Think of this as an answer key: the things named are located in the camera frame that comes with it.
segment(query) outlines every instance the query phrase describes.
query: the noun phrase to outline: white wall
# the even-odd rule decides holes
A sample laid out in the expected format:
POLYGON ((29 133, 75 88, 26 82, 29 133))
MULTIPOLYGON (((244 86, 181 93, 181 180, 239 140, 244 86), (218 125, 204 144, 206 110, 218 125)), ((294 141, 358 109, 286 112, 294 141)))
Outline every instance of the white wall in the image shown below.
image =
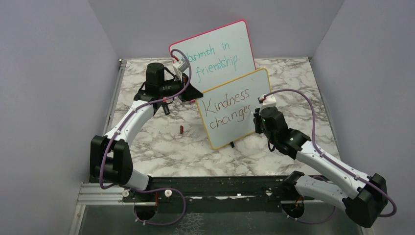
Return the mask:
POLYGON ((67 234, 118 57, 87 0, 0 2, 0 234, 67 234))
POLYGON ((414 12, 413 0, 346 0, 311 63, 342 159, 384 176, 398 205, 377 235, 415 230, 414 12))
POLYGON ((311 57, 344 0, 89 0, 122 58, 168 57, 171 43, 244 18, 255 57, 311 57))

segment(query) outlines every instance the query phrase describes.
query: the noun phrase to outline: white marble table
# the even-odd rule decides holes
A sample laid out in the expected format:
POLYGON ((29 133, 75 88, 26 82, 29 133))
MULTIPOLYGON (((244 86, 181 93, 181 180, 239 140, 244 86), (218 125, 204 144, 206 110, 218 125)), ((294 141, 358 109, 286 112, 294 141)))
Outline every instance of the white marble table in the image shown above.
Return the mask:
MULTIPOLYGON (((121 84, 112 123, 114 127, 126 114, 151 62, 171 68, 170 59, 129 60, 121 84)), ((307 58, 256 59, 257 68, 266 68, 272 90, 291 88, 304 92, 316 109, 317 143, 339 157, 320 93, 307 58)), ((292 92, 276 94, 278 109, 289 127, 311 136, 312 118, 308 103, 292 92)), ((131 144, 134 169, 152 176, 248 176, 288 175, 293 170, 318 174, 314 169, 277 151, 270 152, 264 135, 252 134, 231 146, 213 150, 195 103, 174 101, 170 115, 160 108, 131 144), (180 125, 184 133, 180 134, 180 125)))

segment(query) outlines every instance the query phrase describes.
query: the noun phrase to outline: purple cable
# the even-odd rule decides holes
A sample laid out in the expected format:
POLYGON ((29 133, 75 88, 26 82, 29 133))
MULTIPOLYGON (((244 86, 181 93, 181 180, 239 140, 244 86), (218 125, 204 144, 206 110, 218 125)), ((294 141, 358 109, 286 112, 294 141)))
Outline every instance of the purple cable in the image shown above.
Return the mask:
MULTIPOLYGON (((191 66, 190 66, 190 62, 189 62, 189 60, 187 59, 187 57, 186 57, 186 55, 183 53, 183 52, 181 52, 180 50, 177 50, 177 49, 173 49, 173 50, 171 50, 170 51, 170 55, 171 55, 171 57, 173 57, 173 52, 175 52, 175 51, 177 51, 178 53, 180 53, 182 56, 183 56, 183 58, 185 58, 185 60, 186 60, 186 63, 188 64, 188 66, 189 66, 189 79, 188 79, 188 81, 186 82, 186 85, 183 87, 183 89, 181 89, 178 93, 176 93, 176 94, 174 94, 174 95, 172 95, 172 96, 170 96, 170 97, 166 97, 166 98, 164 98, 164 99, 158 99, 158 100, 153 100, 153 101, 150 101, 150 102, 147 102, 147 103, 145 103, 145 104, 142 104, 142 105, 140 105, 140 106, 138 106, 136 109, 134 109, 126 118, 125 118, 125 120, 121 123, 121 125, 119 126, 119 128, 117 129, 117 131, 121 131, 122 130, 122 128, 125 126, 125 124, 128 122, 128 120, 131 118, 131 116, 135 113, 135 112, 137 112, 138 110, 140 110, 141 108, 143 108, 143 107, 145 107, 145 106, 147 106, 147 105, 152 105, 152 104, 155 104, 155 103, 158 103, 158 102, 163 102, 163 101, 166 101, 166 100, 169 100, 169 99, 173 99, 173 98, 175 98, 175 97, 177 97, 177 96, 179 96, 181 93, 183 93, 185 90, 186 90, 186 88, 189 86, 189 84, 190 84, 190 79, 191 79, 191 77, 192 77, 192 68, 191 68, 191 66)), ((114 141, 114 139, 115 139, 115 137, 118 135, 118 133, 117 132, 115 132, 114 133, 114 135, 111 137, 111 139, 110 139, 110 141, 108 142, 108 145, 107 145, 107 148, 105 149, 105 152, 104 152, 104 156, 103 156, 103 158, 102 158, 102 162, 101 162, 101 169, 100 169, 100 171, 99 171, 99 185, 101 186, 101 188, 102 189, 108 189, 108 188, 110 188, 110 187, 112 187, 112 186, 114 186, 115 184, 111 184, 111 185, 109 185, 109 186, 104 186, 104 184, 103 184, 103 176, 104 176, 104 166, 105 166, 105 161, 106 161, 106 159, 107 159, 107 155, 108 155, 108 153, 110 152, 110 148, 111 148, 111 144, 113 143, 113 141, 114 141)))
MULTIPOLYGON (((300 91, 297 91, 297 90, 294 90, 294 89, 281 89, 281 90, 273 91, 273 92, 270 92, 270 93, 266 94, 264 96, 264 98, 267 97, 267 96, 269 96, 269 95, 278 93, 278 92, 295 92, 295 93, 300 94, 302 97, 304 97, 307 100, 307 102, 308 102, 308 104, 310 105, 310 108, 311 108, 311 114, 313 115, 313 128, 312 128, 312 138, 311 138, 311 141, 313 143, 313 146, 314 146, 315 150, 317 150, 317 152, 321 156, 323 156, 327 161, 331 162, 333 165, 337 166, 342 171, 344 171, 347 174, 351 175, 352 177, 356 178, 356 174, 354 174, 353 172, 351 172, 348 169, 344 168, 342 165, 338 164, 337 162, 335 162, 334 160, 332 160, 331 158, 329 158, 328 156, 326 156, 325 154, 323 154, 323 152, 317 147, 316 138, 315 138, 315 136, 316 136, 316 114, 314 112, 314 107, 313 107, 313 104, 311 103, 311 100, 304 93, 302 93, 300 91)), ((394 214, 396 214, 396 211, 397 211, 396 203, 392 200, 391 197, 389 197, 389 195, 387 195, 385 192, 383 192, 380 188, 378 188, 376 185, 372 184, 371 182, 369 182, 369 181, 367 181, 367 180, 365 180, 365 179, 363 179, 361 177, 357 177, 357 179, 360 180, 361 182, 363 182, 363 183, 371 186, 372 188, 374 188, 376 191, 378 191, 380 194, 382 194, 384 197, 386 197, 388 201, 391 202, 391 204, 393 206, 392 212, 389 213, 389 214, 380 214, 379 217, 391 217, 394 214)))
POLYGON ((179 190, 175 189, 175 188, 158 188, 158 189, 153 189, 153 190, 147 190, 147 191, 143 191, 143 190, 137 190, 132 188, 131 190, 139 192, 139 193, 152 193, 152 192, 158 192, 158 191, 164 191, 164 190, 171 190, 171 191, 175 191, 178 194, 180 194, 181 198, 183 199, 183 211, 180 214, 180 216, 169 223, 154 223, 154 222, 146 222, 146 220, 141 220, 138 216, 137 216, 137 210, 134 208, 134 216, 136 217, 137 221, 140 221, 143 224, 151 224, 151 225, 158 225, 158 226, 168 226, 168 225, 172 225, 177 223, 179 220, 181 220, 184 216, 184 213, 186 212, 186 199, 184 198, 184 195, 182 194, 182 192, 180 192, 179 190))
MULTIPOLYGON (((327 180, 325 178, 321 177, 320 175, 315 175, 312 178, 321 179, 321 180, 327 182, 327 180)), ((319 221, 319 222, 310 222, 310 221, 295 219, 295 218, 289 216, 287 214, 287 212, 284 211, 284 209, 282 209, 282 212, 287 216, 287 218, 292 219, 292 220, 294 220, 296 222, 299 222, 299 223, 302 223, 302 224, 322 224, 322 223, 325 223, 325 222, 329 221, 330 219, 332 219, 334 217, 334 215, 336 214, 336 207, 333 208, 333 211, 331 212, 331 214, 326 219, 324 219, 322 221, 319 221)))

